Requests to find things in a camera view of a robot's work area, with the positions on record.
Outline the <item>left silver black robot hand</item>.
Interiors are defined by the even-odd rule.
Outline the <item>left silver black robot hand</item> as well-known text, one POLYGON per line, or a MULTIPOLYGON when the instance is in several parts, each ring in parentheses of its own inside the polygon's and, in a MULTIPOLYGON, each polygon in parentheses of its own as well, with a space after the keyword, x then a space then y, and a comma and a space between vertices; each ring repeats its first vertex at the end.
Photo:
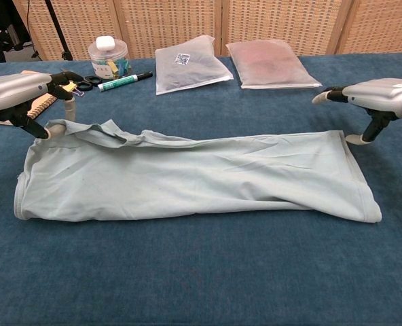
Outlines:
POLYGON ((72 71, 61 73, 17 73, 0 77, 0 122, 9 121, 37 139, 50 138, 50 132, 28 116, 34 100, 44 94, 70 101, 73 95, 63 89, 69 82, 84 78, 72 71))

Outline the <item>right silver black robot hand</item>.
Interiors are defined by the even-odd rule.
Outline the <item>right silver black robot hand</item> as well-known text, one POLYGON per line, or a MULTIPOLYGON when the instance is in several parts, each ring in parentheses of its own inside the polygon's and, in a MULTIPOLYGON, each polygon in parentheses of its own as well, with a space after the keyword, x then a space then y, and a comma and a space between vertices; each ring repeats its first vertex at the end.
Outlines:
POLYGON ((349 86, 332 86, 317 94, 312 103, 349 103, 366 110, 371 122, 363 134, 349 134, 346 141, 355 145, 373 142, 391 121, 402 119, 402 79, 381 78, 349 86))

